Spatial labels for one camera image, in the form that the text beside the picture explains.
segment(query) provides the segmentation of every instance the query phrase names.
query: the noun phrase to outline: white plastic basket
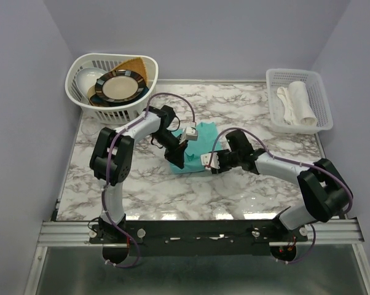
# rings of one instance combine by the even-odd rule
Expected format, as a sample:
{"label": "white plastic basket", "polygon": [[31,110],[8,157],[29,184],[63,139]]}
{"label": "white plastic basket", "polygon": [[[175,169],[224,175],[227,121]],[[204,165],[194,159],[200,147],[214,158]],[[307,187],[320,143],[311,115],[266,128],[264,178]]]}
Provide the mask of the white plastic basket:
{"label": "white plastic basket", "polygon": [[[318,73],[301,69],[269,69],[266,79],[272,129],[275,132],[315,134],[333,127],[326,90]],[[294,81],[303,81],[307,87],[310,107],[318,119],[315,127],[288,125],[283,120],[285,108],[277,96],[277,89],[281,86],[287,87]]]}
{"label": "white plastic basket", "polygon": [[[76,86],[76,74],[83,68],[96,67],[105,71],[110,71],[119,63],[131,58],[141,57],[146,65],[149,91],[144,97],[126,106],[116,106],[101,108],[91,106],[84,98]],[[70,100],[79,105],[89,116],[97,118],[100,122],[109,125],[123,125],[138,117],[147,105],[147,100],[154,94],[156,82],[158,80],[158,64],[151,58],[144,55],[123,55],[123,54],[103,54],[89,53],[79,57],[70,67],[65,80],[65,91]]]}

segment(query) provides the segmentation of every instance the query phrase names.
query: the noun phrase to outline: plate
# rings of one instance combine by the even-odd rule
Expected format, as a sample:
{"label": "plate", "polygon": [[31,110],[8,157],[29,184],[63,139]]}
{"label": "plate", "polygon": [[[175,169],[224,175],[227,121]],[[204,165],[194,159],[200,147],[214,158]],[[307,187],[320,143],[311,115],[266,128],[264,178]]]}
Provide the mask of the plate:
{"label": "plate", "polygon": [[126,69],[111,71],[101,76],[95,84],[95,93],[110,103],[125,103],[136,99],[147,87],[138,73]]}

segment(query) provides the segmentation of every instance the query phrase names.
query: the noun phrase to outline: purple wall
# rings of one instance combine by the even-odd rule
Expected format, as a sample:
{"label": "purple wall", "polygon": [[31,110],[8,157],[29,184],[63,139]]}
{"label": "purple wall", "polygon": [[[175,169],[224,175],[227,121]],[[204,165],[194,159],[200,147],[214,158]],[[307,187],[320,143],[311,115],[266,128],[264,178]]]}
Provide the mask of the purple wall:
{"label": "purple wall", "polygon": [[75,55],[154,57],[162,79],[310,69],[349,0],[44,0]]}
{"label": "purple wall", "polygon": [[0,1],[0,294],[23,294],[60,190],[79,118],[72,61],[41,0]]}
{"label": "purple wall", "polygon": [[314,65],[326,87],[334,128],[321,134],[326,155],[354,196],[370,263],[370,0],[353,0]]}

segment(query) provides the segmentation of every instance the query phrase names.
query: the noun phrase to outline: folded towel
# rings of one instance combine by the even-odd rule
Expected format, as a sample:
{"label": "folded towel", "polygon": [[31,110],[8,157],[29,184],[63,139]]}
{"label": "folded towel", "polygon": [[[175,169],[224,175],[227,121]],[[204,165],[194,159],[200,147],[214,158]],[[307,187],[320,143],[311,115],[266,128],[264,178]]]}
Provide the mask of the folded towel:
{"label": "folded towel", "polygon": [[288,88],[279,87],[277,96],[285,107],[283,118],[289,125],[317,125],[318,119],[309,105],[305,83],[295,81],[290,83]]}
{"label": "folded towel", "polygon": [[[182,173],[193,173],[204,171],[205,168],[202,165],[200,156],[211,152],[212,145],[218,136],[218,130],[216,129],[215,123],[199,123],[196,126],[196,130],[199,132],[197,141],[188,141],[187,148],[184,152],[184,168],[180,169],[176,165],[170,163],[171,171],[174,174]],[[172,132],[175,136],[182,134],[182,130]],[[216,143],[215,150],[222,149],[219,142]]]}

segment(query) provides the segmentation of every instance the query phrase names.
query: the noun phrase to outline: marble countertop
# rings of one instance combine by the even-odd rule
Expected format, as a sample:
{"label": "marble countertop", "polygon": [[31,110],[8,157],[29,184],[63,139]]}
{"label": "marble countertop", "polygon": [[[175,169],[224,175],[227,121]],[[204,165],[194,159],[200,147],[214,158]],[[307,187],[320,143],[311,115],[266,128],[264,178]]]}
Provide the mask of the marble countertop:
{"label": "marble countertop", "polygon": [[[274,133],[265,84],[158,84],[157,92],[186,97],[197,122],[215,122],[218,130],[243,127],[260,137],[276,155],[301,161],[320,158],[313,135]],[[187,105],[156,98],[152,105],[172,106],[182,122],[190,122]],[[91,118],[83,116],[81,124]],[[227,147],[226,139],[222,145]],[[98,180],[89,169],[94,144],[79,131],[58,209],[58,221],[86,221],[101,211]],[[280,179],[254,175],[241,168],[220,175],[208,172],[174,175],[164,150],[145,139],[135,146],[132,170],[124,182],[124,209],[133,220],[270,219],[302,201],[300,190]]]}

